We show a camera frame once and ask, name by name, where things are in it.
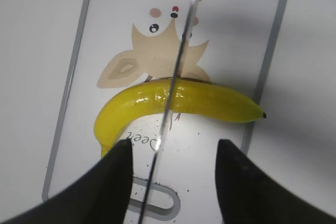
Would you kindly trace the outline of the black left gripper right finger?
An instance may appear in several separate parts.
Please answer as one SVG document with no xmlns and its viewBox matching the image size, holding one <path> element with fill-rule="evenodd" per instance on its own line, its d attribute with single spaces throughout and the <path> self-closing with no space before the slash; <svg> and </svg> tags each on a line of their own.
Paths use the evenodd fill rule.
<svg viewBox="0 0 336 224">
<path fill-rule="evenodd" d="M 270 178 L 230 140 L 218 141 L 215 185 L 224 223 L 335 223 Z"/>
</svg>

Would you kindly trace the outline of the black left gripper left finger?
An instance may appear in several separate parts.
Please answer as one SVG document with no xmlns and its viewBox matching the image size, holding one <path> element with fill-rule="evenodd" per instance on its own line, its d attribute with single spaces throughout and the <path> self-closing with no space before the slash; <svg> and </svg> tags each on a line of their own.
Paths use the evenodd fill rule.
<svg viewBox="0 0 336 224">
<path fill-rule="evenodd" d="M 75 183 L 6 223 L 123 223 L 132 183 L 132 142 L 120 140 Z"/>
</svg>

